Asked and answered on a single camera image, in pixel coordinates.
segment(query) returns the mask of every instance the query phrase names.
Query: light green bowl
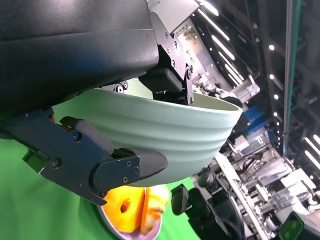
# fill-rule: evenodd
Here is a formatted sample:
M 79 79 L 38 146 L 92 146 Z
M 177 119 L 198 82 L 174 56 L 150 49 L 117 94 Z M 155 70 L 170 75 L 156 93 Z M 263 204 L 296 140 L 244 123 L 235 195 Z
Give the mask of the light green bowl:
M 194 104 L 93 89 L 55 106 L 54 111 L 56 120 L 71 116 L 89 121 L 117 148 L 147 148 L 164 154 L 168 159 L 164 171 L 132 184 L 149 187 L 182 180 L 208 165 L 242 113 L 233 104 L 197 93 Z

